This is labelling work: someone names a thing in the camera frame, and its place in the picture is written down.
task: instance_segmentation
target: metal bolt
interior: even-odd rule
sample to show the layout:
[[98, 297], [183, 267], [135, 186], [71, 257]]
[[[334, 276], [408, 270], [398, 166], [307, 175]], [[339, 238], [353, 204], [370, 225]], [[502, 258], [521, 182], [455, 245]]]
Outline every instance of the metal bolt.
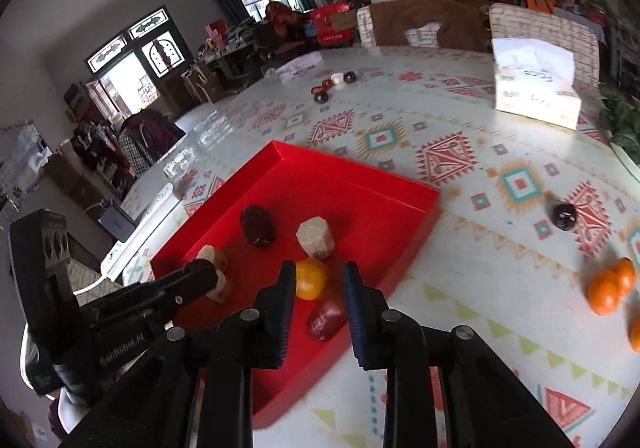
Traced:
[[382, 311], [382, 319], [385, 322], [397, 322], [401, 319], [402, 315], [395, 309], [385, 309]]
[[456, 329], [456, 336], [461, 340], [470, 340], [474, 337], [474, 330], [466, 325], [460, 325], [460, 327]]
[[170, 342], [178, 342], [184, 338], [184, 329], [182, 327], [171, 327], [166, 332], [166, 339]]
[[240, 319], [245, 322], [252, 322], [260, 317], [260, 311], [254, 307], [249, 307], [240, 313]]

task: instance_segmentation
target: small orange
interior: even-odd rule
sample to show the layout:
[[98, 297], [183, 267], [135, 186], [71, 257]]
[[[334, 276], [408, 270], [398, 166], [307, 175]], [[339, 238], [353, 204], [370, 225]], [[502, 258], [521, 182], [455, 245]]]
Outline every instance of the small orange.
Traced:
[[640, 316], [631, 324], [629, 329], [629, 343], [631, 348], [636, 352], [640, 352]]
[[587, 301], [597, 315], [610, 314], [618, 307], [620, 286], [610, 271], [600, 271], [587, 290]]
[[633, 291], [636, 286], [636, 271], [634, 263], [628, 258], [621, 258], [611, 269], [614, 278], [620, 285], [620, 296], [625, 296]]
[[296, 262], [296, 296], [302, 300], [315, 300], [326, 288], [329, 269], [317, 258]]

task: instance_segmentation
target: patterned tablecloth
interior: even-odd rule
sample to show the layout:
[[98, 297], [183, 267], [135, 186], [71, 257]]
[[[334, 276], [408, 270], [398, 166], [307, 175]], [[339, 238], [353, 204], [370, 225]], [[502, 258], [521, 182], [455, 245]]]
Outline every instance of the patterned tablecloth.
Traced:
[[[161, 245], [271, 139], [416, 179], [442, 191], [443, 213], [390, 306], [431, 327], [471, 325], [574, 446], [598, 446], [640, 380], [626, 336], [638, 293], [598, 317], [583, 288], [619, 256], [639, 265], [640, 189], [595, 129], [596, 102], [584, 100], [569, 131], [493, 110], [488, 54], [378, 48], [323, 58], [290, 82], [264, 79], [216, 105], [235, 131], [193, 165], [182, 205], [127, 266], [125, 282], [152, 276], [148, 261]], [[345, 70], [358, 81], [315, 104], [311, 87]], [[160, 190], [161, 167], [126, 207]], [[577, 206], [574, 231], [550, 223], [550, 197]], [[346, 352], [276, 424], [255, 431], [255, 445], [380, 447], [385, 398], [383, 372], [363, 372]]]

